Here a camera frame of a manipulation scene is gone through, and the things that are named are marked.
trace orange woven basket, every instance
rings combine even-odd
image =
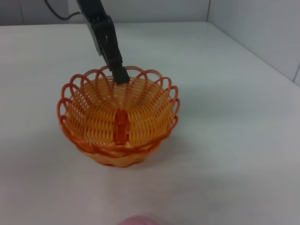
[[[74,75],[63,86],[57,105],[65,136],[103,165],[127,167],[143,162],[178,122],[178,88],[172,86],[171,79],[156,70],[126,70],[129,74],[129,70],[138,71],[139,75],[122,85],[105,75],[107,66]],[[150,74],[157,75],[157,80],[148,79]],[[80,87],[74,84],[76,79],[80,79]],[[69,98],[65,97],[66,89],[71,92]],[[60,113],[61,106],[65,107],[64,114]]]

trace cable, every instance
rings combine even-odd
[[[51,5],[49,4],[48,0],[44,0],[44,1],[45,1],[45,4],[47,5],[47,7],[50,9],[50,11],[51,11],[57,18],[59,18],[59,19],[61,19],[61,20],[69,20],[72,16],[81,14],[81,12],[79,11],[79,12],[72,13],[72,14],[68,15],[67,17],[62,17],[62,16],[58,15],[58,14],[54,11],[54,9],[53,9],[53,8],[51,7]]]

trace table surface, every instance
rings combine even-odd
[[[300,89],[204,22],[116,24],[125,65],[179,87],[180,121],[127,169],[99,165],[56,116],[70,77],[105,63],[83,24],[0,27],[0,223],[298,225]]]

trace pink object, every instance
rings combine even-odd
[[[142,216],[135,216],[125,219],[119,225],[159,225],[154,222],[152,219]]]

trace white wall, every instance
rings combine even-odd
[[[25,25],[67,23],[66,21],[56,18],[48,9],[44,0],[20,1]],[[49,0],[48,2],[59,15],[68,15],[68,0]]]
[[[0,0],[0,26],[23,25],[20,2]]]
[[[205,21],[209,0],[102,0],[116,23]],[[68,0],[69,12],[78,11],[76,0]],[[82,23],[82,16],[71,23]]]
[[[300,62],[300,0],[211,0],[209,22],[293,80]]]

